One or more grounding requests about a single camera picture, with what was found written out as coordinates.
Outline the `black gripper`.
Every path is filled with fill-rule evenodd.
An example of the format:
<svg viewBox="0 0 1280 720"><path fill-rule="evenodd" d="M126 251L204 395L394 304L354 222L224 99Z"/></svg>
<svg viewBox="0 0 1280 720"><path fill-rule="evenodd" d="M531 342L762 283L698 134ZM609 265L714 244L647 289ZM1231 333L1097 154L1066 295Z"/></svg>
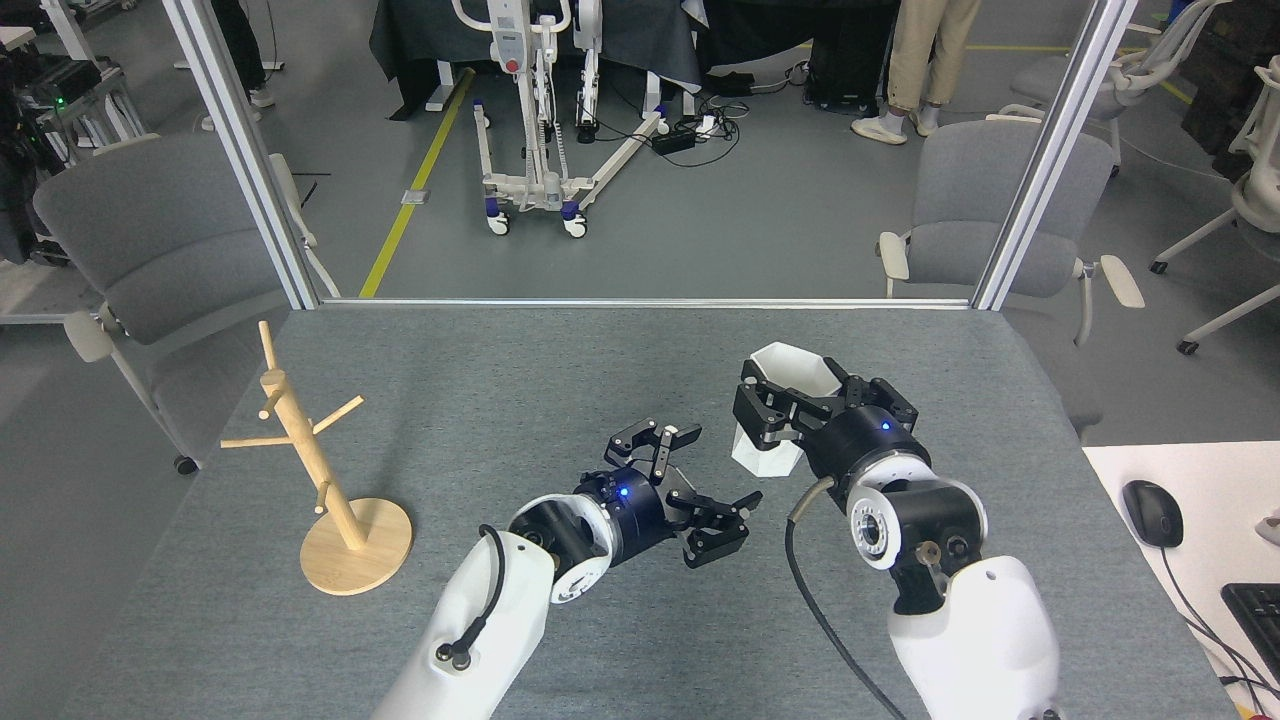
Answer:
<svg viewBox="0 0 1280 720"><path fill-rule="evenodd" d="M817 372L820 380L838 383L835 391L806 392L776 380L786 372ZM800 415L800 430L792 421ZM733 418L755 448L776 448L782 439L800 437L817 478L835 483L831 493L846 493L849 477L859 466L891 451L901 451L932 465L928 451L911 434L919 411L884 378L869 380L846 372L833 357L782 363L771 372L759 361L744 361L735 391Z"/></svg>
<svg viewBox="0 0 1280 720"><path fill-rule="evenodd" d="M575 492L603 505L618 537L612 568L677 534L686 543L686 566L700 568L737 552L749 537L746 521L764 497L760 491L722 503L695 492L669 460L673 451L696 442L700 433L698 424L680 429L643 419L609 438L604 460L613 470L580 477ZM668 492L666 505L657 488ZM667 509L675 511L675 520L667 518Z"/></svg>

